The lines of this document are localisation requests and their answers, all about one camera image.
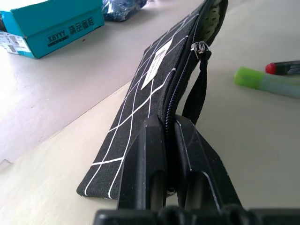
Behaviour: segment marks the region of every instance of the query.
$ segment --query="green highlighter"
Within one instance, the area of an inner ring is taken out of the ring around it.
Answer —
[[[237,85],[257,90],[300,98],[300,77],[270,75],[246,67],[240,67],[235,73],[234,82]]]

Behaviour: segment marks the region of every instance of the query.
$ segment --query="zipper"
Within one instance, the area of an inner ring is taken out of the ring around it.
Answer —
[[[196,31],[194,32],[194,36],[193,36],[191,52],[188,55],[187,62],[176,84],[175,90],[172,94],[171,100],[167,108],[166,120],[165,120],[165,133],[166,133],[167,140],[170,139],[170,136],[172,135],[171,131],[173,128],[173,120],[177,108],[178,95],[180,94],[179,90],[182,82],[184,81],[185,73],[190,66],[192,55],[195,54],[198,60],[199,59],[208,60],[211,56],[211,51],[208,44],[205,41],[195,42],[195,39],[196,39]]]

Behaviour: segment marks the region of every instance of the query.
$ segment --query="black pencil case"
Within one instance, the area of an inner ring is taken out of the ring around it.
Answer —
[[[77,188],[79,195],[118,198],[124,157],[148,117],[158,116],[166,142],[172,145],[175,112],[200,61],[200,74],[182,114],[197,122],[206,94],[209,46],[222,26],[227,5],[227,0],[205,0],[145,50],[111,129]]]

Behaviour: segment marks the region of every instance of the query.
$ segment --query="marker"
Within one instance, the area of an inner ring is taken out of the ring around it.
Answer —
[[[240,67],[235,73],[234,82],[237,85],[257,90],[300,98],[300,77],[270,75],[246,67]]]
[[[274,75],[300,75],[300,61],[272,62],[266,66],[265,71]]]

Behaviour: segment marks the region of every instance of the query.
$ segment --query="highlighter cap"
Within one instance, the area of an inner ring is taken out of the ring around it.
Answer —
[[[234,76],[234,82],[237,85],[260,89],[261,82],[266,76],[265,73],[259,72],[246,67],[240,67]]]

